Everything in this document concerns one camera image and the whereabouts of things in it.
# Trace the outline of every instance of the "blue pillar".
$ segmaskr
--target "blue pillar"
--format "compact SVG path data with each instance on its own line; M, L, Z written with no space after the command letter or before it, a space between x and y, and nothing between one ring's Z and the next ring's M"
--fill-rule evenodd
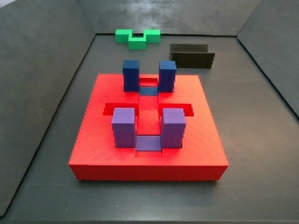
M136 111L133 108L115 108L112 117L115 143L119 148L136 147Z
M181 148L185 118L181 108L163 109L161 147Z
M175 61L161 60L159 66L159 93L171 93L173 91L175 74Z
M139 60L124 60L124 91L139 92Z

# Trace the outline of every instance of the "gray wall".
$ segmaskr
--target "gray wall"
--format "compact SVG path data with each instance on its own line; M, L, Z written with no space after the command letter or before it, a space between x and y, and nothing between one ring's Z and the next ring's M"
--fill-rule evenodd
M77 0L96 33L161 29L171 34L237 36L260 0Z
M299 116L299 1L265 0L237 39Z
M10 203L95 33L75 0L0 9L0 215Z

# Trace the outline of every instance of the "blue block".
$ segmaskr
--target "blue block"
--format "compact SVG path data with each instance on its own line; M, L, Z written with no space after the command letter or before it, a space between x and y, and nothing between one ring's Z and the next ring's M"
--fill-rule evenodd
M161 148L160 136L136 136L135 150L136 151L160 151Z
M163 148L183 147L183 133L185 118L181 108L164 108L161 121L161 146Z
M124 60L124 91L139 92L139 60Z
M112 130L117 148L136 147L136 111L133 108L115 108Z
M140 87L139 94L157 96L157 87Z
M175 74L175 61L161 60L159 66L159 93L171 93L173 91Z

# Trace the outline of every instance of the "green block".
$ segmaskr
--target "green block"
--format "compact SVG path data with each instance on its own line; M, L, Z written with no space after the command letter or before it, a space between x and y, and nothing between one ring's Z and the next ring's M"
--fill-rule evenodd
M145 49L145 37L128 38L128 49L129 50L144 50Z
M159 43L161 41L160 30L144 30L144 37L147 43Z
M125 43L128 38L133 36L133 30L116 30L116 42Z

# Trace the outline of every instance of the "red base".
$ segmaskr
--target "red base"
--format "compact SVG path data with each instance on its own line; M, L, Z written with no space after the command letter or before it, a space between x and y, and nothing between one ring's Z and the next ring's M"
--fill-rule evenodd
M141 77L157 79L157 75ZM159 94L157 103L159 113L164 107L184 109L187 126L181 148L149 152L116 148L111 127L113 107L135 108L137 118L140 116L139 120L136 118L136 127L141 127L137 132L143 135L147 130L155 134L159 123L152 122L152 129L143 124L155 115L144 116L141 113L144 106L139 105L137 93L123 92L123 76L97 76L69 158L69 168L77 179L188 181L220 178L228 168L228 161L199 77L176 75L173 93Z

